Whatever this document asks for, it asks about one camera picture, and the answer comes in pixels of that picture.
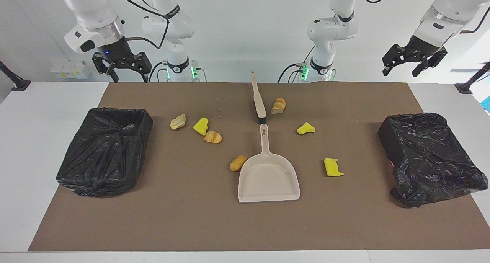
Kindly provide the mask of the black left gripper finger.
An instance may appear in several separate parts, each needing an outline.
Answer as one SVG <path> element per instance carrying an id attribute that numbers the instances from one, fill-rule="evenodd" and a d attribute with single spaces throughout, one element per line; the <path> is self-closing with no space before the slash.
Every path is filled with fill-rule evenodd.
<path id="1" fill-rule="evenodd" d="M 392 45 L 392 47 L 390 47 L 390 49 L 382 57 L 382 62 L 384 65 L 382 73 L 384 76 L 387 76 L 390 71 L 392 71 L 392 68 L 406 62 L 405 52 L 406 49 L 397 44 L 394 44 Z"/>
<path id="2" fill-rule="evenodd" d="M 443 58 L 447 55 L 446 48 L 440 48 L 437 52 L 432 55 L 421 55 L 421 61 L 419 64 L 413 69 L 412 76 L 417 77 L 422 71 L 425 71 L 427 68 L 436 67 Z"/>

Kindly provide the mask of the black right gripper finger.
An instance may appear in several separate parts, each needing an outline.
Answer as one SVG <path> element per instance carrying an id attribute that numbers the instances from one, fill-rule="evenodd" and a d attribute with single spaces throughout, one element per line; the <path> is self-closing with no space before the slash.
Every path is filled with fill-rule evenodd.
<path id="1" fill-rule="evenodd" d="M 118 83 L 119 77 L 117 73 L 115 72 L 116 69 L 116 63 L 111 62 L 108 66 L 105 65 L 105 59 L 103 58 L 102 54 L 100 52 L 95 52 L 91 58 L 93 61 L 94 66 L 96 67 L 98 73 L 100 74 L 105 74 L 112 78 L 112 81 L 114 83 Z"/>
<path id="2" fill-rule="evenodd" d="M 133 63 L 133 71 L 140 74 L 144 83 L 149 82 L 149 75 L 152 71 L 152 64 L 149 61 L 145 52 L 140 52 L 136 55 L 133 55 L 134 63 Z"/>

